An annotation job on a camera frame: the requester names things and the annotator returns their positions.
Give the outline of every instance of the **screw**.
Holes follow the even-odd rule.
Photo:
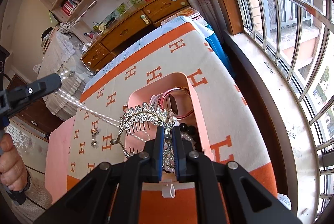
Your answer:
[[[102,169],[102,170],[108,170],[109,167],[110,167],[110,164],[107,163],[107,162],[102,162],[102,163],[100,163],[99,167],[100,167],[100,169]]]
[[[191,151],[191,152],[189,152],[189,156],[191,157],[191,158],[194,158],[194,159],[196,159],[196,158],[198,158],[199,157],[199,153],[197,152],[197,151]]]
[[[150,155],[147,152],[145,152],[145,151],[139,153],[139,157],[141,159],[146,159],[146,158],[148,158],[148,156],[150,156]]]
[[[236,162],[229,162],[228,163],[228,167],[230,168],[230,169],[237,169],[238,168],[238,163],[236,163]]]

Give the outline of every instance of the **tree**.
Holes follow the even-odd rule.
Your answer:
[[[324,82],[324,81],[328,81],[329,80],[329,67],[327,66],[325,68],[325,71],[323,73],[323,75],[321,76],[320,82]]]

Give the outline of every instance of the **pink towel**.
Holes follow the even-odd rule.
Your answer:
[[[55,203],[66,193],[67,162],[74,120],[71,117],[55,129],[49,140],[46,156],[45,187]]]

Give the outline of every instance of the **pink tray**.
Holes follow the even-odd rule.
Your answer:
[[[194,125],[199,133],[199,138],[202,146],[202,150],[206,156],[208,156],[211,160],[213,160],[213,153],[210,149],[210,143],[208,139],[208,134],[205,127],[205,122],[202,114],[202,109],[198,100],[197,93],[195,89],[192,87],[186,75],[180,72],[171,73],[154,83],[151,83],[143,88],[134,91],[129,97],[128,108],[135,107],[136,105],[142,106],[143,102],[150,102],[152,95],[158,95],[166,92],[167,90],[174,87],[186,87],[189,88],[190,98],[185,97],[184,93],[181,92],[173,92],[173,97],[176,100],[179,114],[184,114],[187,110],[191,109],[193,106],[194,114],[191,114],[189,117],[180,120],[180,123],[186,123],[188,125]],[[131,147],[135,150],[143,150],[145,143],[140,139],[148,140],[154,139],[156,135],[157,127],[153,126],[150,123],[150,130],[146,124],[145,131],[135,132],[137,138],[133,136],[126,136],[125,138],[125,147],[129,149]]]

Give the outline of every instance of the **wooden dresser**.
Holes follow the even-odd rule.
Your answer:
[[[83,62],[87,67],[98,72],[128,46],[137,41],[136,38],[131,41],[134,35],[149,26],[152,27],[152,30],[159,27],[160,22],[166,16],[187,6],[189,6],[187,0],[149,0],[147,2],[143,0],[137,3],[116,19],[96,39],[83,56]]]

